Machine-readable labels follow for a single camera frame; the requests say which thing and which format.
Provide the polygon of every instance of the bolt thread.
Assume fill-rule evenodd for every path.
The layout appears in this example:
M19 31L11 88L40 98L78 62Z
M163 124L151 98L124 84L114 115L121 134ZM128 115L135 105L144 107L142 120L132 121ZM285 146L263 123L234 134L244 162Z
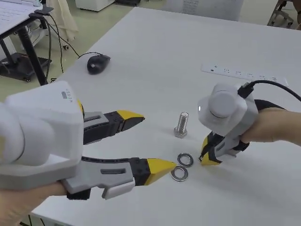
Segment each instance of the bolt thread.
M188 113L182 112L177 126L178 133L183 134L186 131L187 121L188 121Z

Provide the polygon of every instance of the metal bolt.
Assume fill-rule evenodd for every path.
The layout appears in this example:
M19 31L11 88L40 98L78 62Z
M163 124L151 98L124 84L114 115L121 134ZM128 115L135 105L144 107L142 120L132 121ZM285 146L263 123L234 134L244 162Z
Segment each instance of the metal bolt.
M174 135L178 138L184 138L187 135L186 125L188 113L182 112L179 118L178 126L174 129Z

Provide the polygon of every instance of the computer mouse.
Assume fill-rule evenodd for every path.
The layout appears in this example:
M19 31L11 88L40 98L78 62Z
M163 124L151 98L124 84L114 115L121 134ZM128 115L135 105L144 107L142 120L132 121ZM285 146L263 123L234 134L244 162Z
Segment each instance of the computer mouse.
M89 74L100 74L107 67L110 57L106 55L92 56L88 60L87 69Z

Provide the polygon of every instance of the human hand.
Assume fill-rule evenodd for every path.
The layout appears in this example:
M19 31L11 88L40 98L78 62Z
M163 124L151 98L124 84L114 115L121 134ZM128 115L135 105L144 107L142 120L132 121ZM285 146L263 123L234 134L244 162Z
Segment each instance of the human hand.
M267 108L259 112L253 126L245 132L241 141L244 143L274 142L283 139L285 122L289 111L280 108Z
M0 189L0 225L19 225L22 219L50 196L66 195L60 182L27 191Z

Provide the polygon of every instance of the steel washer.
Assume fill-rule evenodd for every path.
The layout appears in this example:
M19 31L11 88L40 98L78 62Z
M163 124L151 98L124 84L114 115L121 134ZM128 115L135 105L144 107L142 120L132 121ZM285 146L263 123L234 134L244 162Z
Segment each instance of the steel washer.
M183 177L177 177L176 175L175 175L175 171L176 170L182 170L183 172L184 172L184 176ZM188 177L188 171L187 171L187 169L185 168L185 167L183 167L183 166L176 166L175 168L174 168L174 170L172 170L171 172L170 172L170 175L171 175L171 177L174 179L174 180L176 180L176 181L178 181L178 182L182 182L182 181L184 181L184 180L186 180L187 179L187 177Z
M189 158L189 163L188 163L188 164L183 163L183 162L181 161L181 158L182 158L182 157L188 157L188 158ZM193 158L192 158L192 156L191 156L190 154L188 154L188 153L181 153L181 154L179 154L177 160L178 160L178 163L179 163L180 165L182 165L183 167L190 167L190 166L193 165Z

